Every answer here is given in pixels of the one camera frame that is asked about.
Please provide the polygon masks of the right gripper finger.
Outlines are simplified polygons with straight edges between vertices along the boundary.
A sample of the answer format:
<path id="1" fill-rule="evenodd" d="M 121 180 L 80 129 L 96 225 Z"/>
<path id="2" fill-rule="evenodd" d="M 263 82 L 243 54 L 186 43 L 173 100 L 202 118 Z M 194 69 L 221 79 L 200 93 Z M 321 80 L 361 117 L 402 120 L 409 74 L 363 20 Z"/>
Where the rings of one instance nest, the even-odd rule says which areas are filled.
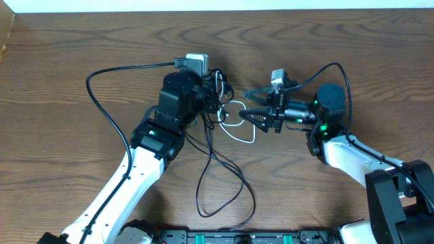
<path id="1" fill-rule="evenodd" d="M 268 107 L 241 110 L 239 116 L 263 132 L 268 132 L 271 127 L 270 108 Z"/>
<path id="2" fill-rule="evenodd" d="M 243 97 L 260 105 L 272 105 L 273 94 L 274 89 L 271 86 L 266 86 L 246 90 L 243 92 Z"/>

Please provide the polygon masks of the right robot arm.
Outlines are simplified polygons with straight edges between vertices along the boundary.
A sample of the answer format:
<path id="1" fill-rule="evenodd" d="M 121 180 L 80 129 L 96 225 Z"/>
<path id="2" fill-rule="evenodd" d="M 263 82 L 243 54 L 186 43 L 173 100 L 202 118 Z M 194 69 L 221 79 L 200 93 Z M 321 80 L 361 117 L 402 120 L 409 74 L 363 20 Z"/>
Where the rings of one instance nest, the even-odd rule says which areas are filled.
<path id="1" fill-rule="evenodd" d="M 360 183 L 367 193 L 369 219 L 336 229 L 330 243 L 432 243 L 433 171 L 422 160 L 387 157 L 362 144 L 343 125 L 345 92 L 323 85 L 312 101 L 293 100 L 282 85 L 248 90 L 244 97 L 261 108 L 239 116 L 267 132 L 283 123 L 298 124 L 307 133 L 310 153 Z"/>

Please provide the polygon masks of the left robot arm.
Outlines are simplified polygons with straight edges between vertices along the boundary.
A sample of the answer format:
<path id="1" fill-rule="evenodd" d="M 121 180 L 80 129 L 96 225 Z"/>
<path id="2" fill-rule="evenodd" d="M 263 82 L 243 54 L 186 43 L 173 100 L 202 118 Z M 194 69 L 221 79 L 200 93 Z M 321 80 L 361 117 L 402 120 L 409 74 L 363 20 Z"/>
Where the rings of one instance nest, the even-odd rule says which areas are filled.
<path id="1" fill-rule="evenodd" d="M 114 243 L 144 193 L 184 146 L 185 131 L 205 110 L 216 112 L 213 75 L 193 71 L 166 75 L 153 118 L 133 131 L 125 156 L 91 205 L 63 232 L 46 232 L 39 243 Z"/>

